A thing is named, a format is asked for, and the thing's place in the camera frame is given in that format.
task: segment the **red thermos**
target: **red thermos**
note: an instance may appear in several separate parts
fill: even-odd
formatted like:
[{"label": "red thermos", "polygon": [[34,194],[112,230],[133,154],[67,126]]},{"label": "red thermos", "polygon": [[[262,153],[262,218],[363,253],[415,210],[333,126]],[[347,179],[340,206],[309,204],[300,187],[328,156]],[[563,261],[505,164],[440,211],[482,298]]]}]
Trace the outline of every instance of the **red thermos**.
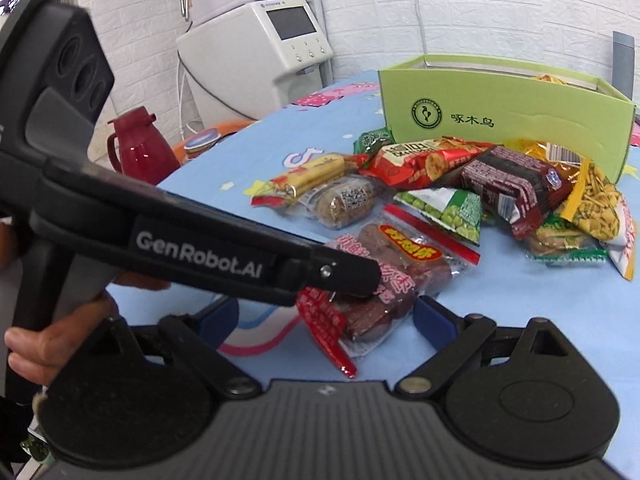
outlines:
[{"label": "red thermos", "polygon": [[[154,126],[155,120],[156,116],[141,106],[110,121],[115,133],[107,139],[113,169],[154,186],[180,168],[171,146]],[[120,160],[116,155],[116,138]]]}]

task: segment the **orange chair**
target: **orange chair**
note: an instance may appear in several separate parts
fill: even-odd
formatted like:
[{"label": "orange chair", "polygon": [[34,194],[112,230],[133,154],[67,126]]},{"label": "orange chair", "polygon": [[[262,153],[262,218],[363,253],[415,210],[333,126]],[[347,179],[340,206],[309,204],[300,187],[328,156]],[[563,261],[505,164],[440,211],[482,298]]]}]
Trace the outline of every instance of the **orange chair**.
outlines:
[{"label": "orange chair", "polygon": [[[212,126],[212,128],[215,128],[222,137],[226,137],[231,134],[236,134],[243,128],[246,128],[247,126],[250,126],[254,123],[255,121],[229,121],[226,123],[216,124],[215,126]],[[187,139],[184,139],[182,142],[179,142],[174,147],[172,147],[175,157],[180,161],[180,164],[183,164],[184,159],[187,157],[187,154],[184,151],[184,145],[189,142],[190,139],[191,137],[188,137]]]}]

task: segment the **jar lid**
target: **jar lid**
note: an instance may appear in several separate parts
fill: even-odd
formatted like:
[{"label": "jar lid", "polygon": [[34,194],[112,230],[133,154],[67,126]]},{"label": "jar lid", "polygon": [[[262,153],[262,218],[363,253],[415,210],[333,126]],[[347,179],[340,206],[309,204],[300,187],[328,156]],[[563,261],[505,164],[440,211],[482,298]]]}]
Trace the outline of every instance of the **jar lid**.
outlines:
[{"label": "jar lid", "polygon": [[204,152],[218,142],[220,137],[222,136],[215,128],[204,130],[187,141],[184,151],[187,154]]}]

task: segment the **green box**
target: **green box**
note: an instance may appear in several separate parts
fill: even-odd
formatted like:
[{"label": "green box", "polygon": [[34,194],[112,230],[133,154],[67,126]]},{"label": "green box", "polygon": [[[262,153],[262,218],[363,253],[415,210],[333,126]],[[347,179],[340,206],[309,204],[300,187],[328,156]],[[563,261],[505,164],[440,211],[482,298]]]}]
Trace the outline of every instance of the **green box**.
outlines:
[{"label": "green box", "polygon": [[[568,85],[533,79],[552,75]],[[622,174],[636,106],[603,79],[539,63],[427,54],[380,71],[396,142],[453,136],[553,142]]]}]

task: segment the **human hand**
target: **human hand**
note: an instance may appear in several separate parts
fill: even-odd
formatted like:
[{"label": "human hand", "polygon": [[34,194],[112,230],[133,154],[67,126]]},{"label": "human hand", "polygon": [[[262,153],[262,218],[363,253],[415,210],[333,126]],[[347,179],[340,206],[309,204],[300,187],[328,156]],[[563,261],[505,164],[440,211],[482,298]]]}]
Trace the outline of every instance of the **human hand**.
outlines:
[{"label": "human hand", "polygon": [[[0,269],[16,256],[15,233],[7,225],[0,223]],[[134,272],[124,272],[114,282],[146,290],[164,290],[169,287],[169,283]],[[96,300],[85,303],[42,332],[12,327],[4,334],[4,342],[12,351],[8,359],[9,366],[28,381],[48,386],[100,322],[117,315],[115,301],[107,292],[103,292]]]}]

